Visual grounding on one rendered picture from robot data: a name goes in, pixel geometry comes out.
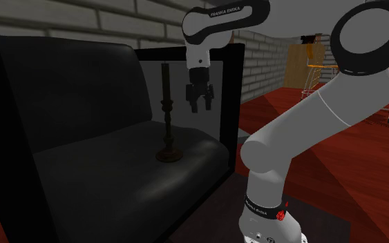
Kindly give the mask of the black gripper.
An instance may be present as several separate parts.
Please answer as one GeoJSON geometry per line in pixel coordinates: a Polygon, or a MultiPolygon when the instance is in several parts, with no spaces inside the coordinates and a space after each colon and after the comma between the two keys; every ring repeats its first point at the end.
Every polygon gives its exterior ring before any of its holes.
{"type": "MultiPolygon", "coordinates": [[[[186,85],[186,100],[189,102],[192,113],[198,112],[197,100],[198,96],[196,93],[195,86],[207,86],[209,83],[209,68],[199,67],[189,69],[189,81],[190,84],[186,85]]],[[[209,84],[206,88],[205,95],[205,109],[211,110],[211,102],[214,99],[214,86],[209,84]]]]}

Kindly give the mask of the dark turned candlestick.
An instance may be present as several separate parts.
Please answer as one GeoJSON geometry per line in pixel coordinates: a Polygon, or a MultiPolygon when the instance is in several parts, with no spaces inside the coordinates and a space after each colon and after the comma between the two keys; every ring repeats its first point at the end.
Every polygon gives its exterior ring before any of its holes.
{"type": "Polygon", "coordinates": [[[162,111],[164,112],[165,135],[163,142],[165,147],[157,152],[156,159],[163,163],[173,163],[183,157],[183,152],[173,146],[174,137],[171,133],[171,111],[173,110],[173,100],[171,99],[169,64],[161,64],[162,71],[162,111]]]}

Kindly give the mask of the wooden cabinet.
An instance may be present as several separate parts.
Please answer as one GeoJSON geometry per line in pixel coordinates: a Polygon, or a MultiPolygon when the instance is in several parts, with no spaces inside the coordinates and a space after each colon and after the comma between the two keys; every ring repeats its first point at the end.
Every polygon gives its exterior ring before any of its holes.
{"type": "Polygon", "coordinates": [[[313,58],[307,55],[307,44],[292,44],[288,49],[285,69],[284,88],[313,88],[319,83],[321,69],[311,71],[309,65],[323,65],[325,46],[321,43],[312,44],[313,58]]]}

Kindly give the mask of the black leather sofa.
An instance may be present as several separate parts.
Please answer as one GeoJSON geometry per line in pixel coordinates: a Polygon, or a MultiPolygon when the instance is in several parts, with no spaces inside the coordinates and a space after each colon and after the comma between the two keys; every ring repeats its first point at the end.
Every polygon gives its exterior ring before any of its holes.
{"type": "Polygon", "coordinates": [[[0,36],[0,224],[8,243],[172,243],[164,231],[123,239],[85,196],[33,159],[151,118],[140,62],[182,61],[185,48],[0,36]]]}

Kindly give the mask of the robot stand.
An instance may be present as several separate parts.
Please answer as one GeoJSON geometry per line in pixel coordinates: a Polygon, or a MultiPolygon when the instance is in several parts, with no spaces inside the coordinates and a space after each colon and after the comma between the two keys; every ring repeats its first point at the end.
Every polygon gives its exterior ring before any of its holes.
{"type": "MultiPolygon", "coordinates": [[[[243,243],[238,221],[247,178],[232,174],[169,237],[172,243],[243,243]]],[[[350,243],[350,223],[289,195],[289,212],[309,243],[350,243]]]]}

